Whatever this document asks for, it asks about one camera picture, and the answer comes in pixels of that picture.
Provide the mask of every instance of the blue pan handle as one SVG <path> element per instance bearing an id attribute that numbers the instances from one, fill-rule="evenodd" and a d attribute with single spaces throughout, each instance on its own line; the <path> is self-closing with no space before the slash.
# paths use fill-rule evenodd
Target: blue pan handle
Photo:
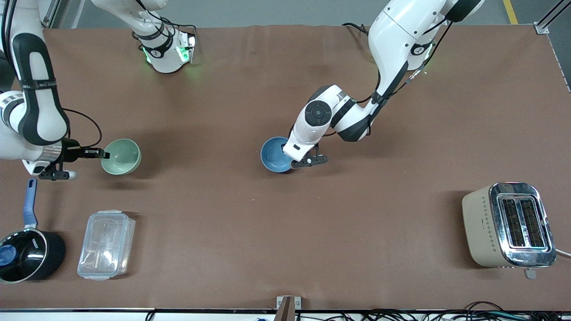
<path id="1" fill-rule="evenodd" d="M 35 178 L 28 180 L 28 185 L 26 186 L 26 199 L 24 200 L 25 228 L 36 228 L 38 226 L 38 220 L 34 213 L 35 194 L 37 189 L 38 180 Z"/>

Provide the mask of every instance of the green led light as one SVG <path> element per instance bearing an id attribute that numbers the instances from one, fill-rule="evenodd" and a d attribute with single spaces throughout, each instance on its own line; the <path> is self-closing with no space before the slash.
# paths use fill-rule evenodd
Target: green led light
<path id="1" fill-rule="evenodd" d="M 184 47 L 180 48 L 180 47 L 176 47 L 176 49 L 178 49 L 179 52 L 179 56 L 180 56 L 180 60 L 182 62 L 188 62 L 189 57 L 188 57 L 188 50 Z"/>

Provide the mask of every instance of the blue bowl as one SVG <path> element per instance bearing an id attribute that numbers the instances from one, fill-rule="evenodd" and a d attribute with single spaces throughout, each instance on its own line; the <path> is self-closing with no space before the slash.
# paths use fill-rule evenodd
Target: blue bowl
<path id="1" fill-rule="evenodd" d="M 291 169 L 292 158 L 285 155 L 282 145 L 287 143 L 285 137 L 274 137 L 268 139 L 262 146 L 260 158 L 262 164 L 272 172 L 286 172 Z"/>

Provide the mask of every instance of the toaster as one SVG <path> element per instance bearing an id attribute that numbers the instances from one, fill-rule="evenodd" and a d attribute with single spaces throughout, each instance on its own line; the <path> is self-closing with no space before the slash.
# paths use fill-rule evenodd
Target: toaster
<path id="1" fill-rule="evenodd" d="M 526 183 L 495 183 L 462 200 L 470 255 L 485 267 L 535 268 L 555 262 L 556 249 L 539 193 Z"/>

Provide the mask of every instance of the green bowl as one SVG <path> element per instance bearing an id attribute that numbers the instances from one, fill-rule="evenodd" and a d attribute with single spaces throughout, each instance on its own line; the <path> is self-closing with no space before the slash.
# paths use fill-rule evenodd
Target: green bowl
<path id="1" fill-rule="evenodd" d="M 105 147 L 109 159 L 101 159 L 101 166 L 111 175 L 127 175 L 141 164 L 141 149 L 134 141 L 123 138 Z"/>

